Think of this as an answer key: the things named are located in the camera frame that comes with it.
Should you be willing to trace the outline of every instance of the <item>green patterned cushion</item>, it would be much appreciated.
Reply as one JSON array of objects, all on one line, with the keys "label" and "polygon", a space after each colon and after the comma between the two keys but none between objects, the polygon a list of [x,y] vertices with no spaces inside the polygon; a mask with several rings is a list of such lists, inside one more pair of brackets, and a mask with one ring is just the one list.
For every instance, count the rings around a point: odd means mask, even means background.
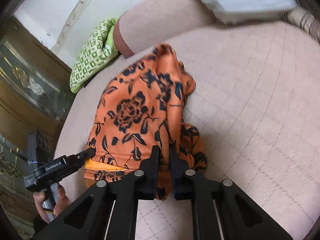
[{"label": "green patterned cushion", "polygon": [[78,92],[83,82],[104,68],[118,55],[113,42],[113,29],[117,19],[112,18],[101,22],[82,46],[70,76],[70,88]]}]

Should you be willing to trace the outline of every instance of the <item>human hand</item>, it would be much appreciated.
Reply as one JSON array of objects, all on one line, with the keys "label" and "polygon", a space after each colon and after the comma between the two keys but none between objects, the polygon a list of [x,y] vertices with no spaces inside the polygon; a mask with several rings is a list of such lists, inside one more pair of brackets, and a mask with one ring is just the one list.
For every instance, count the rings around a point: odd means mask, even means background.
[{"label": "human hand", "polygon": [[[53,209],[53,213],[56,216],[58,216],[69,205],[69,199],[66,196],[66,191],[64,190],[64,187],[61,185],[59,185],[59,188],[58,188],[58,196],[59,196],[59,200]],[[47,217],[47,214],[42,208],[42,202],[45,201],[45,192],[43,191],[35,192],[33,194],[33,198],[35,200],[36,208],[38,210],[40,217],[49,224],[50,221]]]}]

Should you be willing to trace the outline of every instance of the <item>beige sofa cushion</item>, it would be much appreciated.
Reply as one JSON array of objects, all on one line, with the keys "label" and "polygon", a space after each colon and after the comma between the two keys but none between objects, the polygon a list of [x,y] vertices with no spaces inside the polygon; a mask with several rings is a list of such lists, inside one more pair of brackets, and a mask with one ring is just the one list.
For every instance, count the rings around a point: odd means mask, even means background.
[{"label": "beige sofa cushion", "polygon": [[[320,215],[320,47],[283,23],[212,25],[167,40],[196,81],[184,120],[200,131],[206,176],[230,178],[296,240]],[[151,48],[102,70],[76,96],[56,157],[80,152],[108,81]],[[83,173],[62,181],[74,200]],[[192,239],[188,201],[140,201],[139,239]]]},{"label": "beige sofa cushion", "polygon": [[114,42],[127,58],[215,22],[214,14],[200,0],[145,0],[121,16],[115,26]]}]

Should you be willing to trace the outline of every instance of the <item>metal screw head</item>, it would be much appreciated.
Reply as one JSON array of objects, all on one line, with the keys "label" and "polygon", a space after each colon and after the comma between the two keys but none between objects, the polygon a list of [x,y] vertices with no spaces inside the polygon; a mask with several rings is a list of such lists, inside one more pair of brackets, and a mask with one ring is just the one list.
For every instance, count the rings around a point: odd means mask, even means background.
[{"label": "metal screw head", "polygon": [[144,171],[142,171],[142,170],[136,170],[134,172],[134,175],[137,176],[137,177],[141,177],[141,176],[143,176],[143,174],[144,174]]},{"label": "metal screw head", "polygon": [[233,181],[231,179],[224,179],[222,181],[222,184],[225,185],[226,187],[230,187],[233,184]]},{"label": "metal screw head", "polygon": [[196,172],[194,170],[186,170],[186,175],[188,175],[188,176],[193,176],[195,174],[196,174]]},{"label": "metal screw head", "polygon": [[107,183],[104,180],[99,180],[97,182],[97,187],[105,187]]}]

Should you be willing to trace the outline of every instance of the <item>orange floral cloth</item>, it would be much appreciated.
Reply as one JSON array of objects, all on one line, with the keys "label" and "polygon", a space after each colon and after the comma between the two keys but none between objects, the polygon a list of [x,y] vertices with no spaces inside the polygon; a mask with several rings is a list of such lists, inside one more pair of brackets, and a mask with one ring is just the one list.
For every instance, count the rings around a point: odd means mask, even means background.
[{"label": "orange floral cloth", "polygon": [[187,96],[196,83],[178,62],[170,45],[155,50],[124,69],[103,91],[86,149],[96,154],[85,163],[87,185],[113,182],[139,168],[153,145],[161,149],[158,198],[171,190],[169,147],[196,171],[207,166],[199,131],[183,122]]}]

